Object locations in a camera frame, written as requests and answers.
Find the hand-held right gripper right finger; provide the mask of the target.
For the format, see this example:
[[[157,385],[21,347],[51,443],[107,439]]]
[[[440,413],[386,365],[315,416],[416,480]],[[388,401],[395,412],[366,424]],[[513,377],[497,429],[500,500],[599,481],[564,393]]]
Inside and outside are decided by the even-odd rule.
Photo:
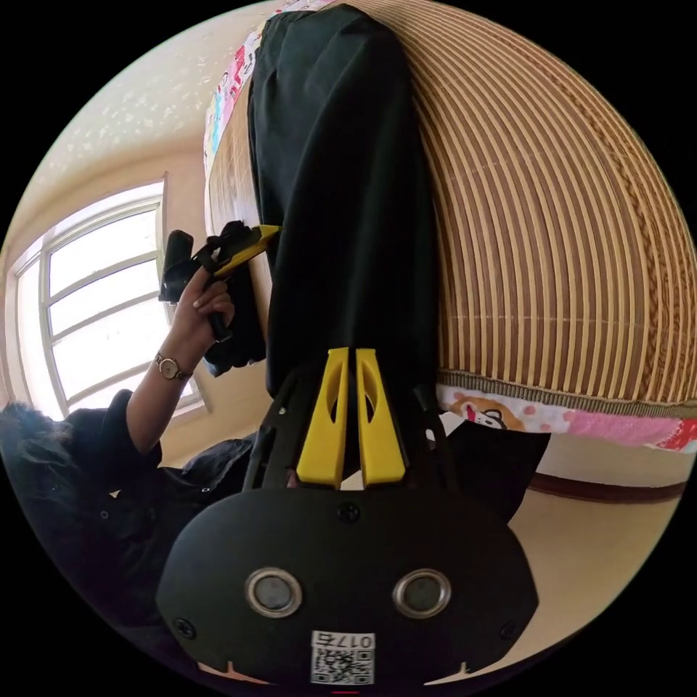
[[[365,487],[399,483],[406,468],[376,351],[356,350],[359,455]]]

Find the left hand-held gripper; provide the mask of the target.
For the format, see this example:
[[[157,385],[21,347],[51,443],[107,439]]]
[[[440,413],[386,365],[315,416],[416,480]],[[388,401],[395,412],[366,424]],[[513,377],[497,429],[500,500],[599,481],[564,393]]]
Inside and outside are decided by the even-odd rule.
[[[211,281],[227,284],[234,316],[225,325],[220,314],[211,317],[214,344],[255,344],[257,308],[248,262],[263,253],[268,240],[282,226],[259,224],[249,227],[241,221],[227,223],[219,235],[208,237],[199,250],[192,235],[174,230],[168,237],[158,299],[176,306],[194,273],[203,268]]]

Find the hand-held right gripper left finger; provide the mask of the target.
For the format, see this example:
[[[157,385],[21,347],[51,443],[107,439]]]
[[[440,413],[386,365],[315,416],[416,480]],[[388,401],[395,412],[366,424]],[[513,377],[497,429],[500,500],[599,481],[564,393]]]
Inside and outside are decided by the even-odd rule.
[[[319,383],[296,475],[302,484],[340,484],[349,402],[349,349],[333,348]]]

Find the person's left hand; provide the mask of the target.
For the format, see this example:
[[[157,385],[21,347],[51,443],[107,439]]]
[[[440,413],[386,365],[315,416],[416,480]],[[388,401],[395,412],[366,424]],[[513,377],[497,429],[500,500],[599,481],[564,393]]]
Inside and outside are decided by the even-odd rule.
[[[212,282],[206,270],[198,269],[176,306],[163,355],[176,360],[182,370],[192,370],[215,343],[211,317],[220,314],[229,325],[234,312],[227,284]]]

